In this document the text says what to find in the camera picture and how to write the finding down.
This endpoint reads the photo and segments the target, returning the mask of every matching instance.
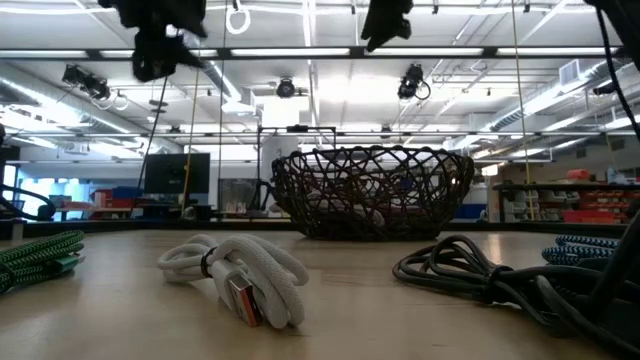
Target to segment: white braided cable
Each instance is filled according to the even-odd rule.
[[[215,261],[225,258],[239,265],[254,285],[253,295],[262,315],[274,328],[302,323],[304,306],[295,286],[307,283],[307,269],[284,250],[257,236],[232,235],[218,245],[212,237],[199,234],[160,256],[158,268],[163,270],[169,282],[205,279],[200,261],[216,246],[218,248],[207,258],[210,272]]]

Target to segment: cable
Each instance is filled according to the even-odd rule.
[[[200,59],[200,50],[198,49],[198,59]],[[191,131],[189,131],[189,150],[187,151],[187,166],[184,175],[184,189],[182,191],[182,211],[180,217],[185,217],[185,208],[187,205],[187,190],[189,188],[189,175],[191,174],[191,145],[193,144],[193,128],[196,122],[196,103],[198,100],[198,83],[200,80],[200,69],[196,70],[196,88],[193,92],[193,107],[191,108]]]
[[[420,97],[420,96],[418,96],[418,92],[416,91],[416,94],[413,95],[413,96],[415,96],[415,98],[420,100],[420,101],[425,101],[425,100],[427,100],[427,99],[429,99],[431,97],[431,86],[429,86],[429,84],[427,84],[427,82],[424,81],[424,80],[422,80],[422,84],[427,87],[427,90],[429,90],[427,95],[424,96],[424,97]]]
[[[524,102],[522,100],[522,82],[520,75],[520,48],[518,46],[518,30],[516,29],[516,3],[515,0],[511,0],[511,19],[513,20],[513,45],[516,51],[516,74],[518,78],[518,101],[520,102],[520,123],[522,124],[522,147],[524,148],[524,161],[525,169],[527,173],[527,184],[531,184],[531,169],[529,167],[529,150],[527,149],[527,129],[524,124]],[[535,212],[533,211],[533,196],[531,196],[531,190],[528,191],[529,195],[529,213],[531,215],[531,221],[536,221]]]
[[[164,93],[167,90],[167,81],[169,77],[166,76],[164,78],[164,83],[162,84],[162,92],[160,93],[160,101],[158,101],[158,109],[156,111],[156,118],[153,121],[153,128],[151,129],[151,135],[149,135],[149,143],[147,144],[147,150],[144,153],[144,157],[142,158],[142,167],[140,167],[140,176],[138,176],[138,185],[136,186],[136,192],[133,197],[133,203],[131,204],[131,210],[129,214],[133,217],[133,209],[136,207],[136,202],[138,200],[138,193],[140,192],[140,186],[142,186],[142,176],[144,175],[144,168],[147,165],[147,157],[149,156],[149,150],[151,149],[151,143],[153,142],[153,135],[156,133],[156,127],[158,126],[158,119],[160,118],[160,110],[162,109],[162,101],[164,100]]]
[[[52,279],[75,267],[84,248],[82,231],[68,231],[0,251],[0,294]]]
[[[617,241],[572,235],[558,236],[556,244],[558,247],[542,250],[542,257],[551,265],[576,266],[583,259],[609,258],[618,247]],[[587,246],[569,246],[569,244]]]
[[[1,184],[0,185],[0,189],[2,189],[2,192],[5,191],[13,191],[15,194],[23,194],[26,196],[31,196],[34,197],[38,200],[42,200],[45,204],[45,209],[46,211],[42,212],[42,213],[38,213],[37,215],[31,215],[28,214],[24,211],[22,211],[21,209],[18,209],[17,207],[15,207],[13,205],[13,203],[11,203],[9,200],[5,199],[4,196],[0,197],[0,205],[4,206],[5,209],[7,209],[8,211],[10,211],[13,216],[15,217],[21,217],[21,218],[25,218],[28,220],[34,220],[34,221],[49,221],[51,220],[51,218],[53,217],[53,215],[56,213],[56,207],[53,204],[53,202],[51,202],[51,200],[47,197],[44,197],[40,194],[36,194],[34,192],[31,191],[27,191],[24,189],[20,189],[20,188],[16,188],[16,187],[12,187],[9,185],[4,185]]]
[[[302,323],[304,305],[295,287],[307,283],[307,269],[284,250],[257,236],[232,235],[218,244],[207,235],[196,235],[160,256],[157,265],[167,281],[189,282],[205,279],[208,275],[214,280],[224,278],[216,262],[239,269],[249,279],[254,285],[253,296],[261,313],[274,328]],[[226,284],[224,281],[222,284],[216,281],[216,284],[224,300],[228,290]]]
[[[485,304],[513,303],[553,336],[578,332],[624,358],[640,356],[639,349],[599,325],[585,322],[579,312],[598,281],[607,277],[600,271],[560,265],[513,270],[490,262],[467,237],[454,235],[400,260],[393,267],[393,276],[403,283]],[[617,297],[640,305],[640,286],[624,281]]]
[[[638,142],[640,142],[640,126],[636,122],[636,118],[629,107],[629,103],[622,92],[622,88],[620,87],[620,82],[618,81],[618,76],[616,75],[616,69],[613,66],[613,55],[611,54],[611,44],[609,42],[609,33],[607,32],[607,26],[604,22],[604,16],[602,15],[603,10],[600,7],[596,7],[596,15],[598,16],[598,24],[600,25],[600,32],[602,33],[602,41],[604,43],[604,51],[607,58],[607,67],[609,68],[609,73],[611,73],[611,81],[613,82],[613,86],[616,89],[616,94],[618,94],[618,98],[620,99],[620,104],[624,109],[625,114],[631,121],[631,125],[633,130],[636,133],[636,138]]]

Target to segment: table surface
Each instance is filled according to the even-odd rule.
[[[208,233],[218,240],[231,234]],[[2,358],[610,359],[584,339],[549,337],[513,307],[396,282],[393,264],[428,242],[329,242],[295,232],[254,232],[300,259],[310,281],[300,288],[306,320],[298,328],[249,328],[218,302],[211,280],[168,284],[155,267],[163,252],[194,234],[87,235],[86,261],[73,275],[0,297]],[[516,268],[543,264],[540,250],[554,239],[517,232],[465,235],[494,262]]]

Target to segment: usb connector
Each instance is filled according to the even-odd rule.
[[[242,275],[231,277],[227,284],[231,292],[231,299],[235,305],[236,314],[251,327],[260,325],[262,316],[253,297],[253,284]]]

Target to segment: green braided cable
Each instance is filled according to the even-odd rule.
[[[82,250],[83,238],[82,231],[67,231],[0,251],[0,294],[14,286],[35,284],[60,275],[62,270],[55,266],[56,262]]]

